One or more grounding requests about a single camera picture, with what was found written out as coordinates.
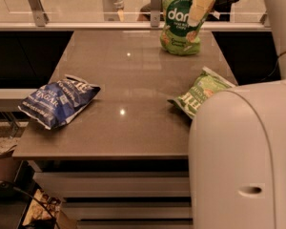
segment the chip bag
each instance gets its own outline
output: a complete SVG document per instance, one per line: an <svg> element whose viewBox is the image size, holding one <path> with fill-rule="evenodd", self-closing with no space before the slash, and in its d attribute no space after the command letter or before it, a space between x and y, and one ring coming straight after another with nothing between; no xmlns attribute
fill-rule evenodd
<svg viewBox="0 0 286 229"><path fill-rule="evenodd" d="M67 76L66 79L42 86L18 106L46 129L69 124L97 95L100 87Z"/></svg>
<svg viewBox="0 0 286 229"><path fill-rule="evenodd" d="M207 9L203 10L203 15L196 21L197 16L200 16L200 14L195 14L195 12L200 10L196 9L197 4L193 3L193 0L162 0L163 16L165 18L165 25L160 35L162 48L171 54L177 55L198 53L200 51L198 33L213 7L214 1L212 0ZM188 23L190 9L194 11L194 24L192 23L191 26Z"/></svg>
<svg viewBox="0 0 286 229"><path fill-rule="evenodd" d="M51 198L43 190L37 189L34 194L34 199L31 200L30 207L22 222L22 225L30 228L35 228L34 226L36 226L36 228L48 228L47 225L49 224L42 223L42 221L50 222L51 219L57 219L59 216L60 207L60 199Z"/></svg>
<svg viewBox="0 0 286 229"><path fill-rule="evenodd" d="M221 77L207 67L202 72L193 86L183 95L168 101L182 110L189 118L193 119L200 105L213 94L232 88L235 85Z"/></svg>

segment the countertop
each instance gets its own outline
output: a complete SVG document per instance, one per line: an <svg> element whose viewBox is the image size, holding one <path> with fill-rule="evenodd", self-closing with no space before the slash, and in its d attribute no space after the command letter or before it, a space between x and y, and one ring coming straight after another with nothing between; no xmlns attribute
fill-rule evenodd
<svg viewBox="0 0 286 229"><path fill-rule="evenodd" d="M235 83L209 31L197 55L161 49L160 31L76 31L52 81L65 74L101 91L69 125L51 131L31 120L13 153L26 160L187 158L191 120L167 99L184 94L203 66Z"/></svg>

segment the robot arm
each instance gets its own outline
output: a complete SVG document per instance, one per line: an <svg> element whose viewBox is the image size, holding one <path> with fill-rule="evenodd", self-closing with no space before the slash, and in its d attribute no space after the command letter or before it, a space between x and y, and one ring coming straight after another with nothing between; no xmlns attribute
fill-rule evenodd
<svg viewBox="0 0 286 229"><path fill-rule="evenodd" d="M215 94L190 131L195 229L286 229L286 0L265 0L281 81Z"/></svg>

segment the table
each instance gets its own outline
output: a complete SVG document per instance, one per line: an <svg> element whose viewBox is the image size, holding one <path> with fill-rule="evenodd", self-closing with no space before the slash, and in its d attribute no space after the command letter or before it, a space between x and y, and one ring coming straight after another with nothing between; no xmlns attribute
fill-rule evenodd
<svg viewBox="0 0 286 229"><path fill-rule="evenodd" d="M200 33L193 56L163 51L159 34L76 31L51 82L71 74L100 93L65 127L48 131L32 120L13 153L72 219L192 219L191 120L167 99L187 92L203 66L235 78L211 32Z"/></svg>

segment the dark blue snack bag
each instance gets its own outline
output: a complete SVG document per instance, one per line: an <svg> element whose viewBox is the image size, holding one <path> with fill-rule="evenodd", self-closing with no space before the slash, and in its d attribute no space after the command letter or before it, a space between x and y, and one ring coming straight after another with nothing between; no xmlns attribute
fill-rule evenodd
<svg viewBox="0 0 286 229"><path fill-rule="evenodd" d="M42 86L25 98L18 108L50 130L69 124L99 91L99 86L67 76Z"/></svg>

